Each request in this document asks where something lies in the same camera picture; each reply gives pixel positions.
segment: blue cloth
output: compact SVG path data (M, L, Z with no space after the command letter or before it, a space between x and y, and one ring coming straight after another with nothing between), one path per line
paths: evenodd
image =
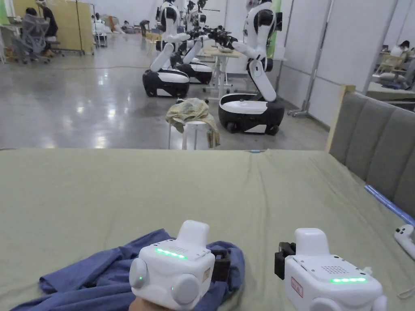
M12 311L127 311L135 296L129 284L129 269L140 250L171 237L164 229L154 231L125 246L105 250L40 278L46 296L21 304ZM211 250L226 249L231 257L228 283L210 284L195 311L215 311L244 281L242 251L227 242L214 242Z

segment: office chair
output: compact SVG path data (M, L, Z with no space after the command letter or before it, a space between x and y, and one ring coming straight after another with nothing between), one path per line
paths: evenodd
M46 64L50 62L50 59L41 55L46 46L45 34L49 28L49 23L43 17L25 15L22 26L22 38L14 39L15 53L18 59L24 64L27 63L27 58L31 60L38 59Z

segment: stool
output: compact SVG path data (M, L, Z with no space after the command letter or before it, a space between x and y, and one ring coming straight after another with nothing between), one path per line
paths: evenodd
M211 131L210 126L207 123L202 122L202 121L184 122L183 120L180 120L178 118L173 118L173 120L184 125L182 150L187 150L187 135L191 131L195 131L195 141L194 141L194 148L193 148L194 150L196 150L196 145L198 143L198 131L203 131L205 133L209 133ZM168 149L170 149L170 141L171 141L171 122L168 123ZM214 147L216 147L215 138L213 139L213 148Z

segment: wrist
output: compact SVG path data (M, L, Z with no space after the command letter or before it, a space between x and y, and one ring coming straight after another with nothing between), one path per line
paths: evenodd
M136 297L129 307L129 311L171 311L168 308L159 306L142 298Z

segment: gray upholstered headboard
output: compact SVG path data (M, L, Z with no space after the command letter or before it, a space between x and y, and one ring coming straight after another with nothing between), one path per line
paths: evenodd
M345 92L328 152L415 218L415 113Z

